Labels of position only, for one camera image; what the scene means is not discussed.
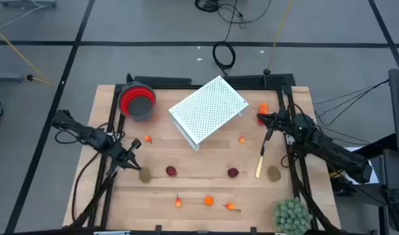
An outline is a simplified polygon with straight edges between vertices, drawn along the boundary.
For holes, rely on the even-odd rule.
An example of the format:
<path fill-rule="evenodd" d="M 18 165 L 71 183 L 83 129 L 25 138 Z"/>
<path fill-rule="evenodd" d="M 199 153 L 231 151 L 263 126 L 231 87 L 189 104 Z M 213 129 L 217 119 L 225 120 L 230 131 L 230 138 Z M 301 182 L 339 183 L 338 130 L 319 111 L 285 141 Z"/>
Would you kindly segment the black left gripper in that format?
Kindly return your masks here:
<path fill-rule="evenodd" d="M 131 142 L 129 149 L 125 149 L 121 142 L 115 142 L 112 146 L 112 169 L 115 170 L 120 167 L 140 170 L 142 167 L 136 161 L 134 150 L 141 145 L 141 141 L 137 138 Z"/>

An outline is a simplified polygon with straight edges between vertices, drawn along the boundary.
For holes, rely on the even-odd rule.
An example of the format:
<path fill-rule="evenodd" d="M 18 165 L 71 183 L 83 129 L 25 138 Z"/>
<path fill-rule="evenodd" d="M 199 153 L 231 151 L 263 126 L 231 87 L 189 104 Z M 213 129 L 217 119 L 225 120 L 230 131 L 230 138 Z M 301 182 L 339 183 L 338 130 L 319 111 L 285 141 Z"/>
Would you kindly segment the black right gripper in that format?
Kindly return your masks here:
<path fill-rule="evenodd" d="M 274 112 L 272 114 L 257 114 L 259 122 L 267 129 L 262 145 L 265 145 L 266 142 L 271 139 L 274 131 L 289 133 L 288 115 L 289 112 L 285 110 L 281 111 L 280 113 Z"/>

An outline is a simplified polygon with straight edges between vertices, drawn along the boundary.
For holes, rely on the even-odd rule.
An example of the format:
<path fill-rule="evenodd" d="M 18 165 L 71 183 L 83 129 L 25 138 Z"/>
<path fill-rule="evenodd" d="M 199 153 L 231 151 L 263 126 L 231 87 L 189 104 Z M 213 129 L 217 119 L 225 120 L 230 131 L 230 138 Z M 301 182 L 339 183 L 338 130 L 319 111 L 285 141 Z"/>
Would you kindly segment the large red orange fruit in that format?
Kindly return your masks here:
<path fill-rule="evenodd" d="M 268 104 L 266 102 L 262 102 L 259 105 L 258 114 L 266 115 L 266 114 L 268 114 L 268 111 L 269 111 Z M 260 120 L 259 117 L 257 118 L 257 122 L 258 122 L 259 125 L 264 125 L 264 123 Z"/>

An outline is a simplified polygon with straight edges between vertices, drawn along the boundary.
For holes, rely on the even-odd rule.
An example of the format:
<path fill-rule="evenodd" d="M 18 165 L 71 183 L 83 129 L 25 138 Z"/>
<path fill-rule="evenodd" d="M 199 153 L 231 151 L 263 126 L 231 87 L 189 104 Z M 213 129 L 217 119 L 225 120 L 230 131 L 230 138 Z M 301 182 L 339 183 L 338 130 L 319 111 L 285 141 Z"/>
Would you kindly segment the brown green kiwi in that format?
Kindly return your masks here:
<path fill-rule="evenodd" d="M 149 183 L 152 178 L 150 169 L 147 167 L 142 167 L 139 171 L 139 178 L 142 183 Z"/>
<path fill-rule="evenodd" d="M 271 182 L 277 182 L 281 179 L 281 172 L 275 165 L 270 165 L 267 169 L 268 178 Z"/>

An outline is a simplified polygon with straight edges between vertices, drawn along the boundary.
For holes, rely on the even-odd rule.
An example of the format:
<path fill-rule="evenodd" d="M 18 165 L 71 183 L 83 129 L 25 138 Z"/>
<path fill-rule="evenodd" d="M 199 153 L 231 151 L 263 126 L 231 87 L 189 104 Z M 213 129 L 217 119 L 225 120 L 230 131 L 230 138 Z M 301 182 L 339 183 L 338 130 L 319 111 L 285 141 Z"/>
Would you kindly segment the red grey collapsible colander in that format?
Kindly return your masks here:
<path fill-rule="evenodd" d="M 134 121 L 147 121 L 153 116 L 157 99 L 154 90 L 140 82 L 125 84 L 118 96 L 120 112 Z"/>

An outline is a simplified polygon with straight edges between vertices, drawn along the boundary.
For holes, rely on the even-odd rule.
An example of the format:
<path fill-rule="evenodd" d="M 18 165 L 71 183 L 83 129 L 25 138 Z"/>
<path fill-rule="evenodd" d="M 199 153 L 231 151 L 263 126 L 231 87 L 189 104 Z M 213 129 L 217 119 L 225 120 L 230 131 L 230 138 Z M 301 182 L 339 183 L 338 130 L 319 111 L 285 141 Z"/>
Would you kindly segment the white perforated metal stand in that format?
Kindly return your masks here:
<path fill-rule="evenodd" d="M 222 77 L 217 76 L 168 111 L 191 147 L 200 144 L 234 116 L 242 116 L 249 103 Z"/>

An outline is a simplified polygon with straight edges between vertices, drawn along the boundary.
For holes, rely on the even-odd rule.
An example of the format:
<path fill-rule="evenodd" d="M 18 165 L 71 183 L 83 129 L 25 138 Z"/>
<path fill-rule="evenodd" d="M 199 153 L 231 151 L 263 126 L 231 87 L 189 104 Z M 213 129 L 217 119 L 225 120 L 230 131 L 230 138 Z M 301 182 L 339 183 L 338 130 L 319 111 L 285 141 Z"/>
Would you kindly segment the silver metal bar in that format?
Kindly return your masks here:
<path fill-rule="evenodd" d="M 130 230 L 96 231 L 93 235 L 131 235 Z"/>

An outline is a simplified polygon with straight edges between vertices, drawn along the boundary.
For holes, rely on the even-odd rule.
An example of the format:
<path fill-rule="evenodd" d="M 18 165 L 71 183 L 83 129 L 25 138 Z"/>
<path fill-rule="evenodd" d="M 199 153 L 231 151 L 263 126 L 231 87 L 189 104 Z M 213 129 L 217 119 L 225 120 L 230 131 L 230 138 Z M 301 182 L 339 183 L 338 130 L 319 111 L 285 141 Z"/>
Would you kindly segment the pale green artificial plant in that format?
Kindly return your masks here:
<path fill-rule="evenodd" d="M 276 202 L 272 218 L 276 228 L 286 235 L 304 235 L 311 228 L 311 215 L 298 198 Z"/>

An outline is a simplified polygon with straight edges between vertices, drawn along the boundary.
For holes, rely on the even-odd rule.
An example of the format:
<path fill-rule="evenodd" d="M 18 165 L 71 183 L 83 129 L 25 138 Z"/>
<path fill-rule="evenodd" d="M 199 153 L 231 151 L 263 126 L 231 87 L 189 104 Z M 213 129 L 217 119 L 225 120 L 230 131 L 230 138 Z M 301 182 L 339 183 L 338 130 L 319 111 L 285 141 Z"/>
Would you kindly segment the black floor base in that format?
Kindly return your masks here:
<path fill-rule="evenodd" d="M 330 182 L 335 196 L 354 196 L 357 192 L 353 184 L 349 183 L 343 177 L 331 178 Z"/>

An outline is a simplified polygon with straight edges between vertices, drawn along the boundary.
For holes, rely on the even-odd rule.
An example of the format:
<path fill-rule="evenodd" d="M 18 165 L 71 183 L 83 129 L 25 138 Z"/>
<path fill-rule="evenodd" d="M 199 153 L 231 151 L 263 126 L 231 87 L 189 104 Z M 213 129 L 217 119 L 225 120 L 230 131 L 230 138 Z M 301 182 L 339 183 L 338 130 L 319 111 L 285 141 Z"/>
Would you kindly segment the black desk bar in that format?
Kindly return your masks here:
<path fill-rule="evenodd" d="M 386 137 L 383 137 L 375 142 L 372 142 L 371 144 L 355 150 L 354 153 L 366 159 L 373 159 L 382 155 L 385 149 L 399 151 L 396 134 L 390 134 Z"/>

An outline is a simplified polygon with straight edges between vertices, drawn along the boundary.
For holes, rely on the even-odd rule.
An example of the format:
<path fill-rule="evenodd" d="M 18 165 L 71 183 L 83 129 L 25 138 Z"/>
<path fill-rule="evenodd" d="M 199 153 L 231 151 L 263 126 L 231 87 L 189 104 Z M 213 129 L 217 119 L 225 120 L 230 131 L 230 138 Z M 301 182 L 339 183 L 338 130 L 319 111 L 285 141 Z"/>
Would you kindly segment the white panel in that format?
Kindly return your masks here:
<path fill-rule="evenodd" d="M 356 150 L 360 149 L 361 146 L 357 146 L 357 147 L 345 147 L 345 148 L 346 148 L 347 150 L 349 150 L 349 151 L 356 151 Z M 358 183 L 357 181 L 355 181 L 353 178 L 351 178 L 351 177 L 348 176 L 347 174 L 345 174 L 345 178 L 346 178 L 347 180 L 349 180 L 353 185 L 361 185 L 361 183 Z M 371 173 L 369 182 L 364 183 L 364 184 L 365 184 L 365 185 L 368 185 L 368 184 L 375 184 L 375 183 L 378 184 L 378 183 L 379 183 L 379 180 L 378 180 L 378 177 L 377 177 L 377 174 L 376 174 L 375 170 L 372 169 L 372 173 Z"/>

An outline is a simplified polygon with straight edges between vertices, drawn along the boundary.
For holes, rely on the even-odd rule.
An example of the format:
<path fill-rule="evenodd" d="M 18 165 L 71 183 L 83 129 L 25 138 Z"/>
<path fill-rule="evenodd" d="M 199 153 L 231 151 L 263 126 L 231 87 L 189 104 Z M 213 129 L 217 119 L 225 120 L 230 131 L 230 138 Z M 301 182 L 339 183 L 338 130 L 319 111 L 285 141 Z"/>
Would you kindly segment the grey metal base bar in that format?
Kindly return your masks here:
<path fill-rule="evenodd" d="M 0 72 L 0 82 L 23 82 L 24 76 L 19 73 Z"/>
<path fill-rule="evenodd" d="M 57 7 L 56 0 L 0 0 L 3 7 Z"/>

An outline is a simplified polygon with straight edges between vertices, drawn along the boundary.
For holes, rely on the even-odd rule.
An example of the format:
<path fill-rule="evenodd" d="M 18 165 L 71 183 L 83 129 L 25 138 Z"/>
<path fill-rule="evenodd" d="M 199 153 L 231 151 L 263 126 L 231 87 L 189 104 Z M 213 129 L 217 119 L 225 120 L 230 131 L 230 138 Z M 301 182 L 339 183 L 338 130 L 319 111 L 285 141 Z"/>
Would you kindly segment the black keyboard crate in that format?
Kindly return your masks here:
<path fill-rule="evenodd" d="M 389 209 L 391 228 L 399 232 L 399 189 L 384 189 L 382 195 Z"/>

